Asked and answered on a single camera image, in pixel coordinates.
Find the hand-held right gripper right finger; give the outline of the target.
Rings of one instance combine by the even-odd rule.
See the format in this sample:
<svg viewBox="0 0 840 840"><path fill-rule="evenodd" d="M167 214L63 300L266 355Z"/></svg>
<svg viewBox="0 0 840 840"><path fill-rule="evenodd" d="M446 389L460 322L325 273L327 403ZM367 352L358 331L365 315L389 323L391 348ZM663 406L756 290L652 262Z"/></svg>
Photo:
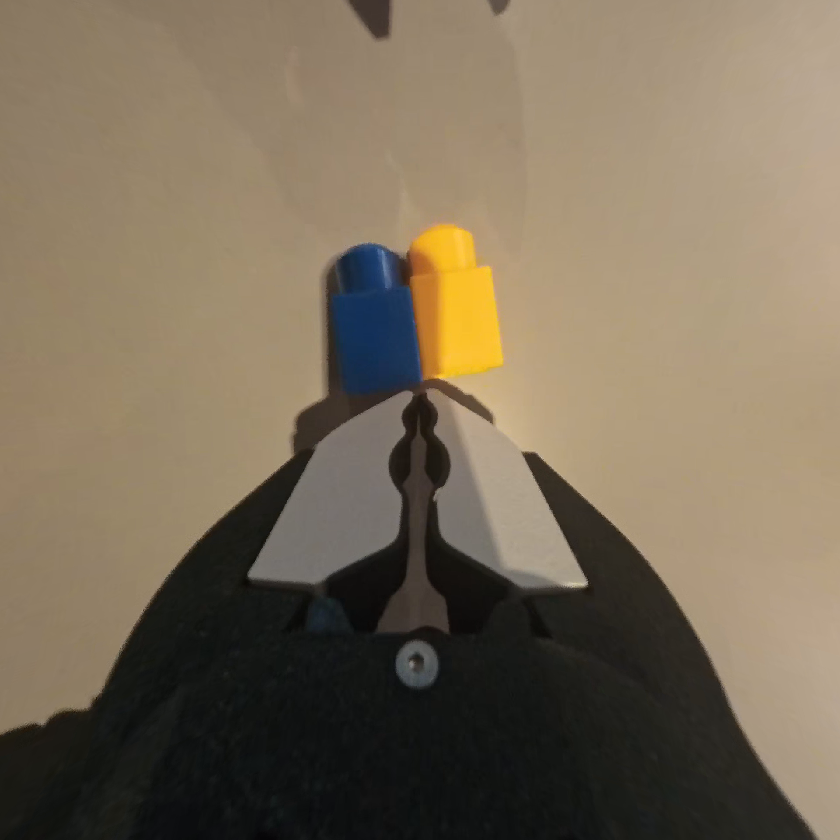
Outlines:
<svg viewBox="0 0 840 840"><path fill-rule="evenodd" d="M520 448L438 389L424 394L427 473L444 548L527 592L582 591L574 552Z"/></svg>

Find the small yellow mega block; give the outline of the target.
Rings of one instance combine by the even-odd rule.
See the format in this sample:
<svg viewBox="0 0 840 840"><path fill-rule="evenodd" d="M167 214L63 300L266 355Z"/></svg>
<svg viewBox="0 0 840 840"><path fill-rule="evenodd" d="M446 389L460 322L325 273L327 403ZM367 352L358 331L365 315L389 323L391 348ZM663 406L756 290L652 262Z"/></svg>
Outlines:
<svg viewBox="0 0 840 840"><path fill-rule="evenodd" d="M408 252L423 377L447 379L503 364L494 276L473 235L453 224L423 231Z"/></svg>

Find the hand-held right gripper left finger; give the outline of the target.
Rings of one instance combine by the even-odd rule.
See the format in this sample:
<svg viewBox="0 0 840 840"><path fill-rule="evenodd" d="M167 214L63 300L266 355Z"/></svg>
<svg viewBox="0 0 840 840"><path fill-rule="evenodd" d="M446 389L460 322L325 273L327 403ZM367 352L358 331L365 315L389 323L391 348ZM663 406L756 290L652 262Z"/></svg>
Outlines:
<svg viewBox="0 0 840 840"><path fill-rule="evenodd" d="M396 393L337 426L318 442L248 582L315 591L370 574L391 597L407 567L405 478L393 457L413 434L406 418L417 397Z"/></svg>

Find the small blue mega block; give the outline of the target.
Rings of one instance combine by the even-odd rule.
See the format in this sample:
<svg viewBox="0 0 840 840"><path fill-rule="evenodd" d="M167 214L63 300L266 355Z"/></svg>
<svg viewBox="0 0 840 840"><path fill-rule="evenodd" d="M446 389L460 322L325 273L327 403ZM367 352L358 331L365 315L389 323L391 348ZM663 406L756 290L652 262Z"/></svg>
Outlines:
<svg viewBox="0 0 840 840"><path fill-rule="evenodd" d="M342 386L351 395L405 390L423 379L412 292L401 257L356 245L335 262L330 322Z"/></svg>

